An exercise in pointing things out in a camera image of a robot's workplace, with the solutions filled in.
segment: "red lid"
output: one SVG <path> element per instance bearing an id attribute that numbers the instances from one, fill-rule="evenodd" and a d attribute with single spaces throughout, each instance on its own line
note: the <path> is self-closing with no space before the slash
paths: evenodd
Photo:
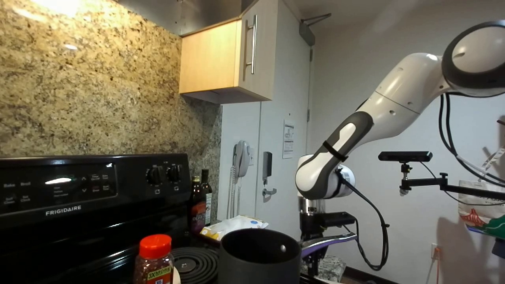
<path id="1" fill-rule="evenodd" d="M 153 234 L 140 241 L 139 255 L 145 259 L 158 259 L 172 250 L 172 238 L 165 234 Z"/>

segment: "black pot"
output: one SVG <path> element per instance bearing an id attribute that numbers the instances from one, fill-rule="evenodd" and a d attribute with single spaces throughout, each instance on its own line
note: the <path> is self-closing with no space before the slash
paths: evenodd
<path id="1" fill-rule="evenodd" d="M 221 239 L 219 284 L 299 283 L 301 246 L 267 229 L 241 229 Z"/>

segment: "granite backsplash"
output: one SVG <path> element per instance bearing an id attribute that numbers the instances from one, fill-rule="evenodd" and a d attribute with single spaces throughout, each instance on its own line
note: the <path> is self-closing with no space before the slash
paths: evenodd
<path id="1" fill-rule="evenodd" d="M 0 155 L 188 153 L 217 209 L 221 109 L 179 95 L 179 36 L 112 0 L 2 0 L 0 25 Z"/>

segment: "countertop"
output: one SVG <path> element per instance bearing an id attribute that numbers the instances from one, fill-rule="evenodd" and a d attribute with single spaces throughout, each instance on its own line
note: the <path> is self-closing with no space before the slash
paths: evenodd
<path id="1" fill-rule="evenodd" d="M 319 275 L 316 278 L 340 282 L 346 268 L 345 262 L 336 256 L 326 256 L 319 262 Z M 303 263 L 301 272 L 307 274 L 307 266 Z"/>

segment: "stove control panel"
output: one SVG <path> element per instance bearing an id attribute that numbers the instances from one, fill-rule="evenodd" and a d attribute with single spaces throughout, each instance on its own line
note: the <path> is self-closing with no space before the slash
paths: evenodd
<path id="1" fill-rule="evenodd" d="M 186 154 L 0 159 L 0 228 L 190 196 Z"/>

